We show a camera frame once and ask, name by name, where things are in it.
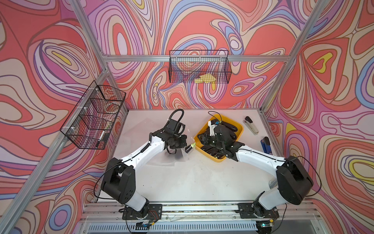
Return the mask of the clear zip-top plastic bag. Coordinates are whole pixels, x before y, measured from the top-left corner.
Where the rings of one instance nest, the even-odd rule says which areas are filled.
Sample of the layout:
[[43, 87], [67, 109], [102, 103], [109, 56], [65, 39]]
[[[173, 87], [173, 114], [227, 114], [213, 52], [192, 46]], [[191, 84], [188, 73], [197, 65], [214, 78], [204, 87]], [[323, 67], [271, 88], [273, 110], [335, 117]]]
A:
[[[191, 136], [187, 136], [187, 146], [196, 143]], [[163, 151], [160, 156], [160, 164], [162, 166], [174, 166], [177, 162], [186, 162], [190, 158], [190, 154], [185, 153], [185, 148], [172, 150], [169, 149]]]

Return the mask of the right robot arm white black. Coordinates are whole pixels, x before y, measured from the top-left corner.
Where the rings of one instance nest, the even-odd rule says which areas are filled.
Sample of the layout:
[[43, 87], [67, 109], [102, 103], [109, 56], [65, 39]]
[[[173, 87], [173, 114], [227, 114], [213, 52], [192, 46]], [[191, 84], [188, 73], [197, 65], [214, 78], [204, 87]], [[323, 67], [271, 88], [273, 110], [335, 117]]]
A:
[[276, 185], [264, 191], [252, 203], [257, 215], [278, 205], [299, 205], [312, 189], [314, 182], [303, 164], [296, 157], [282, 158], [257, 151], [232, 138], [233, 132], [224, 125], [213, 125], [197, 137], [204, 146], [236, 162], [255, 166], [276, 179]]

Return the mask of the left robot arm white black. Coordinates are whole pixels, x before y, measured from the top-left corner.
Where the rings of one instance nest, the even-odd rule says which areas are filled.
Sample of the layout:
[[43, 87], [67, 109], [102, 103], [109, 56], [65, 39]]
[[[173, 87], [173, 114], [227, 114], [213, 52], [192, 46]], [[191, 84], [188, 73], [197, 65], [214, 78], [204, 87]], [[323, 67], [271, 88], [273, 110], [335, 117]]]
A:
[[136, 171], [163, 151], [187, 147], [186, 126], [180, 121], [169, 119], [165, 126], [153, 133], [133, 153], [121, 159], [112, 158], [102, 177], [100, 189], [120, 204], [138, 213], [149, 210], [149, 200], [136, 189]]

